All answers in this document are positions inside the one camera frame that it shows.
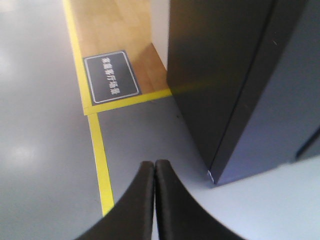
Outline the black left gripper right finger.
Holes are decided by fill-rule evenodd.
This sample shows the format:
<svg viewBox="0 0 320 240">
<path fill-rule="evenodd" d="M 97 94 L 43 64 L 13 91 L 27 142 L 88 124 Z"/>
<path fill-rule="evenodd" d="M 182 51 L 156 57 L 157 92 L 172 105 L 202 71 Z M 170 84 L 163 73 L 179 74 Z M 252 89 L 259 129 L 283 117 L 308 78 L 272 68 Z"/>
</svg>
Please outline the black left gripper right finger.
<svg viewBox="0 0 320 240">
<path fill-rule="evenodd" d="M 188 192 L 168 160 L 155 162 L 155 209 L 160 240 L 241 240 Z"/>
</svg>

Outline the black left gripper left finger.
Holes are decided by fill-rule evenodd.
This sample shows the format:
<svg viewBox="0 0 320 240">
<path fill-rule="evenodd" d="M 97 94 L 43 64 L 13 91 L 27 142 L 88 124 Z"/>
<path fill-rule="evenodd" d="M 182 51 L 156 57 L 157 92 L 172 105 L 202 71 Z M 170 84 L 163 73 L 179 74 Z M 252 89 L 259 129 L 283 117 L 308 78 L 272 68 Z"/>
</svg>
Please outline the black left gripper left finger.
<svg viewBox="0 0 320 240">
<path fill-rule="evenodd" d="M 154 216 L 155 167 L 140 163 L 131 184 L 114 207 L 78 240 L 150 240 Z"/>
</svg>

